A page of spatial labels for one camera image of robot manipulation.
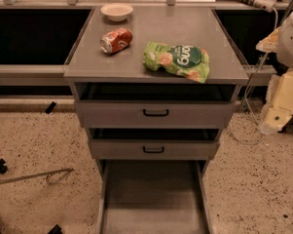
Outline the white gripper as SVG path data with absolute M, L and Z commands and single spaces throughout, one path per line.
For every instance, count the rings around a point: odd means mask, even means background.
M 283 75 L 273 75 L 267 91 L 267 105 L 262 109 L 259 131 L 264 135 L 280 132 L 293 116 L 293 68 Z

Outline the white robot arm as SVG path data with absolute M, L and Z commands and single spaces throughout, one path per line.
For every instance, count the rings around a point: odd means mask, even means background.
M 281 131 L 293 116 L 293 12 L 279 28 L 261 40 L 256 49 L 276 53 L 276 60 L 288 67 L 280 77 L 272 77 L 262 109 L 259 130 L 270 135 Z

